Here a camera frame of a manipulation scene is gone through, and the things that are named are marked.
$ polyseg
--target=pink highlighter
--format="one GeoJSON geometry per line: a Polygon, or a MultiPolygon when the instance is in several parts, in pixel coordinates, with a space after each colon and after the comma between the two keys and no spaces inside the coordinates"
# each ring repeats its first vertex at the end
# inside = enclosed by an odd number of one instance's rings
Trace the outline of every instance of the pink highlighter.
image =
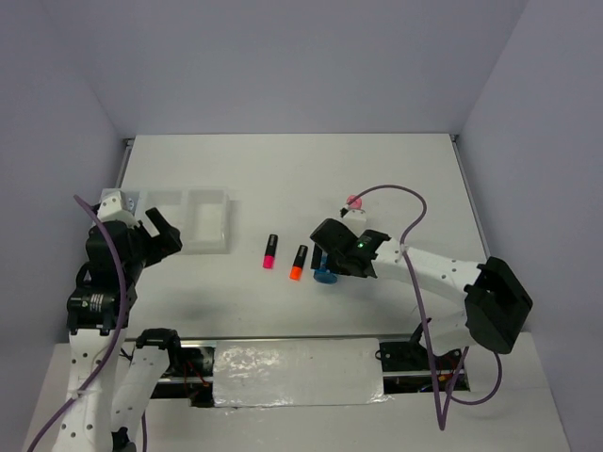
{"type": "Polygon", "coordinates": [[[276,256],[276,244],[279,243],[279,236],[277,234],[270,234],[268,237],[268,244],[266,245],[266,252],[264,253],[264,264],[263,268],[274,267],[274,256],[276,256]]]}
{"type": "MultiPolygon", "coordinates": [[[[350,202],[356,197],[356,195],[349,195],[348,200],[346,202],[350,202]]],[[[350,209],[362,209],[362,198],[358,198],[352,204],[350,204],[350,209]]]]}

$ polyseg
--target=gray wall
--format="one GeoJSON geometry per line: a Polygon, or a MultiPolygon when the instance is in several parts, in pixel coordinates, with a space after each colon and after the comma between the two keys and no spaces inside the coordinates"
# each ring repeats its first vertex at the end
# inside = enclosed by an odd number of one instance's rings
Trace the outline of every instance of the gray wall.
{"type": "Polygon", "coordinates": [[[530,0],[461,133],[573,450],[603,450],[603,2],[530,0]]]}
{"type": "Polygon", "coordinates": [[[37,0],[0,14],[0,449],[21,450],[95,201],[122,144],[37,0]]]}
{"type": "Polygon", "coordinates": [[[459,132],[527,0],[42,0],[122,134],[459,132]]]}

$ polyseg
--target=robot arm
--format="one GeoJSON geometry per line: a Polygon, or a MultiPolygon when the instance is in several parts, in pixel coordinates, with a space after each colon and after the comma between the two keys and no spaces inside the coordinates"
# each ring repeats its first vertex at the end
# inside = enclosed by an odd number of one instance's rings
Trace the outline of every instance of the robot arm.
{"type": "MultiPolygon", "coordinates": [[[[410,281],[400,244],[387,234],[366,230],[356,236],[342,222],[328,218],[310,238],[327,253],[327,268],[333,273],[410,281]]],[[[476,344],[511,352],[532,301],[504,261],[490,257],[478,264],[413,248],[406,252],[421,288],[462,309],[430,323],[436,355],[476,344]]]]}
{"type": "MultiPolygon", "coordinates": [[[[105,196],[96,208],[97,217],[109,232],[122,264],[127,300],[125,322],[105,367],[87,390],[80,393],[80,386],[107,352],[117,327],[121,300],[111,253],[98,227],[94,226],[86,242],[89,260],[78,272],[76,288],[67,302],[72,348],[67,398],[75,402],[61,421],[53,447],[55,452],[136,450],[130,438],[134,440],[156,381],[167,369],[174,347],[179,347],[179,341],[173,339],[175,331],[169,334],[170,340],[157,342],[149,336],[147,343],[137,344],[140,351],[135,365],[130,367],[124,386],[113,401],[117,359],[127,332],[129,312],[137,298],[136,283],[145,267],[178,252],[182,242],[180,232],[157,209],[146,212],[159,232],[151,237],[128,211],[119,191],[105,196]]],[[[163,337],[161,332],[158,335],[160,339],[163,337]]]]}

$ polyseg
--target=pink object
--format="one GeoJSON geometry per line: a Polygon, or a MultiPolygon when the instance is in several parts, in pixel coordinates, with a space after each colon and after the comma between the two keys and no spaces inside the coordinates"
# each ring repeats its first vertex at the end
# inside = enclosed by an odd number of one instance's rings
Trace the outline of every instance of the pink object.
{"type": "Polygon", "coordinates": [[[263,268],[273,268],[274,267],[274,257],[273,256],[264,256],[264,264],[263,268]]]}
{"type": "MultiPolygon", "coordinates": [[[[348,200],[346,202],[350,202],[356,197],[356,195],[349,195],[348,200]]],[[[362,209],[362,198],[358,198],[352,204],[350,204],[351,209],[362,209]]]]}

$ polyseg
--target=white plastic sheet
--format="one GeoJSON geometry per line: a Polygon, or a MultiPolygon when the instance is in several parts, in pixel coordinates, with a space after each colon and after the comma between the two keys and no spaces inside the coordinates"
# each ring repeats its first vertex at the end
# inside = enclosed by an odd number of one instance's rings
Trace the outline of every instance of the white plastic sheet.
{"type": "Polygon", "coordinates": [[[230,342],[216,348],[218,407],[359,405],[386,400],[377,339],[230,342]]]}

